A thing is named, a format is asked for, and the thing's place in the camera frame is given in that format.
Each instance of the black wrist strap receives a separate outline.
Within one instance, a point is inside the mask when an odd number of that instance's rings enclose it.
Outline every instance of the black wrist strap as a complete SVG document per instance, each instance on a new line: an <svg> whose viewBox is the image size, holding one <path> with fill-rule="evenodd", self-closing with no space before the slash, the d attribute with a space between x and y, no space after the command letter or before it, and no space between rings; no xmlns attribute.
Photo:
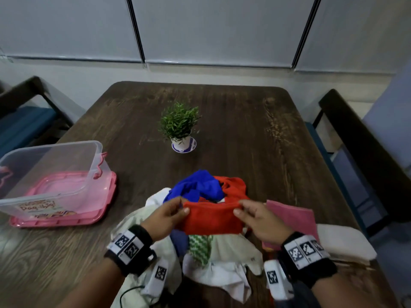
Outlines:
<svg viewBox="0 0 411 308"><path fill-rule="evenodd" d="M317 280L337 273L330 255L313 236L294 232L281 245L278 259L292 281L300 280L310 289Z"/></svg>
<svg viewBox="0 0 411 308"><path fill-rule="evenodd" d="M124 276L141 275L157 258L150 245L149 233L140 225L134 225L114 238L104 257L115 262Z"/></svg>

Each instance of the pink handle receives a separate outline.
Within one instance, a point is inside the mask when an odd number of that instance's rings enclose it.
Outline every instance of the pink handle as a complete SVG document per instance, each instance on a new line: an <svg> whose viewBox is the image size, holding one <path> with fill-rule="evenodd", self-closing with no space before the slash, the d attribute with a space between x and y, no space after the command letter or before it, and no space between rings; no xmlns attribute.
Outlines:
<svg viewBox="0 0 411 308"><path fill-rule="evenodd" d="M9 170L9 168L7 166L0 166L0 173L9 173L8 175L4 176L1 180L0 180L0 188L4 185L4 181L9 178L10 176L13 176L13 172Z"/></svg>
<svg viewBox="0 0 411 308"><path fill-rule="evenodd" d="M93 179L98 179L98 178L100 178L101 177L101 175L103 175L103 171L101 170L101 168L100 168L100 165L101 164L103 164L103 162L104 162L104 158L105 158L105 156L107 155L107 152L103 152L102 154L101 154L101 160L100 160L100 163L99 164L97 164L97 169L99 170L97 173L95 173L94 174L94 177L93 177Z"/></svg>

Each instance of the potted plant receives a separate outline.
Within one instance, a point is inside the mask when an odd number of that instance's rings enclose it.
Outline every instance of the potted plant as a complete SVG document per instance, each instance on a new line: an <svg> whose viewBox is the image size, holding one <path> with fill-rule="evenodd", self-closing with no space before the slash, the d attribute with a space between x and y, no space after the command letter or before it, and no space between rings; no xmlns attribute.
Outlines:
<svg viewBox="0 0 411 308"><path fill-rule="evenodd" d="M190 136L191 129L197 124L198 107L189 108L176 101L163 111L159 131L172 141L177 152L190 152L195 148L195 140Z"/></svg>

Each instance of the pink cloth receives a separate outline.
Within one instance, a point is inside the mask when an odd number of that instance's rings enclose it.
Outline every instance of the pink cloth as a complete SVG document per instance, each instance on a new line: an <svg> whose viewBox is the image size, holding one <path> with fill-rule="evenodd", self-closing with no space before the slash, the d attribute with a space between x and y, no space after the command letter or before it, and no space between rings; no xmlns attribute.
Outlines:
<svg viewBox="0 0 411 308"><path fill-rule="evenodd" d="M271 200L267 200L267 208L295 231L311 234L319 242L317 225L312 210L303 207L292 207ZM263 242L263 249L280 250L281 247L279 245Z"/></svg>

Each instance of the white flower pot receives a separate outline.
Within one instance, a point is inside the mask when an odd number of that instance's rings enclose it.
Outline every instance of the white flower pot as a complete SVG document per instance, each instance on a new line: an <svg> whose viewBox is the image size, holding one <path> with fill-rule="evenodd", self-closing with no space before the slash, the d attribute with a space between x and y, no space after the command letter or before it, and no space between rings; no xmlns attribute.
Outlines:
<svg viewBox="0 0 411 308"><path fill-rule="evenodd" d="M191 136L187 136L181 139L172 138L173 148L177 152L184 152L190 147Z"/></svg>

